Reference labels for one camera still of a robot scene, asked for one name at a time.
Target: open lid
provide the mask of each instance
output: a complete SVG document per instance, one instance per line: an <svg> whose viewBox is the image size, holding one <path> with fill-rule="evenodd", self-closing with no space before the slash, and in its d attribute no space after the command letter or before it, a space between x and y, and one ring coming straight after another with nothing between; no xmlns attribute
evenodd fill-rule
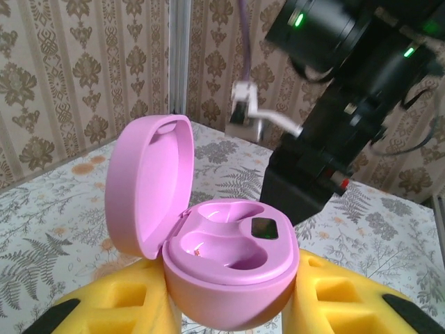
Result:
<svg viewBox="0 0 445 334"><path fill-rule="evenodd" d="M115 247L154 260L188 207L193 182L193 130L186 116L130 122L111 155L105 215Z"/></svg>

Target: floral tablecloth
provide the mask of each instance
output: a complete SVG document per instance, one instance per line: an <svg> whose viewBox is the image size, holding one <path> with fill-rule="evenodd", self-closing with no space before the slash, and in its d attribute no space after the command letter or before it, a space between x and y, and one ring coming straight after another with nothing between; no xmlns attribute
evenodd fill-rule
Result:
<svg viewBox="0 0 445 334"><path fill-rule="evenodd" d="M193 127L191 205L257 199L270 151ZM2 333L21 333L62 295L136 260L116 251L104 221L113 146L0 194ZM400 290L445 324L445 270L432 210L352 183L296 233L301 248ZM184 317L182 333L219 332ZM243 333L281 333L280 316Z"/></svg>

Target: damask wallpaper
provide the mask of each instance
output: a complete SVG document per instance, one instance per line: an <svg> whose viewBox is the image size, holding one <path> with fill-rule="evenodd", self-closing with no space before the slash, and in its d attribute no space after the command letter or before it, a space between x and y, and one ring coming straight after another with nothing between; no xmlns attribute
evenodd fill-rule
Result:
<svg viewBox="0 0 445 334"><path fill-rule="evenodd" d="M303 122L325 86L299 78L285 54L264 37L284 0L249 0L252 43L251 79L259 88L259 104ZM241 78L243 49L237 0L193 0L187 114L197 122L223 130L231 109L232 82ZM445 45L433 45L445 60ZM437 87L427 78L413 88ZM409 111L396 109L386 121L389 131L380 150L396 152L419 143L430 130L432 94L424 95ZM280 137L274 129L267 142L274 148ZM381 158L365 149L354 163L355 179L398 196L422 202L431 193L445 192L445 116L434 139L422 150L401 157Z"/></svg>
<svg viewBox="0 0 445 334"><path fill-rule="evenodd" d="M168 112L168 0L0 0L0 189Z"/></svg>

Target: pink earbud case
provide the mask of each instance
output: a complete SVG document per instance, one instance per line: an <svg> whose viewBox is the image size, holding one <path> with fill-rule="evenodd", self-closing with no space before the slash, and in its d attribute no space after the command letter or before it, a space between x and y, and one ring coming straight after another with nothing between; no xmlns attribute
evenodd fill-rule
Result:
<svg viewBox="0 0 445 334"><path fill-rule="evenodd" d="M106 179L116 248L153 260L161 252L169 294L194 321L222 331L264 324L294 290L298 243L289 219L251 200L187 208L194 167L186 116L147 116L120 135Z"/></svg>

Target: yellow sponge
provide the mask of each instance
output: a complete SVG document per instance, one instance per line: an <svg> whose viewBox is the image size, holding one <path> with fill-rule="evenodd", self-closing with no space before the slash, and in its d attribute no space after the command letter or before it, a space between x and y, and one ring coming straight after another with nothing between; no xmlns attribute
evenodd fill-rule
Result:
<svg viewBox="0 0 445 334"><path fill-rule="evenodd" d="M415 334L383 300L396 290L300 251L295 292L283 311L284 334Z"/></svg>
<svg viewBox="0 0 445 334"><path fill-rule="evenodd" d="M415 334L382 299L393 289L300 251L295 292L283 311L285 334ZM177 334L181 313L165 286L162 258L141 260L57 302L81 302L54 334Z"/></svg>
<svg viewBox="0 0 445 334"><path fill-rule="evenodd" d="M169 303L162 258L141 260L73 291L57 304L70 299L81 302L53 334L181 332L181 313Z"/></svg>

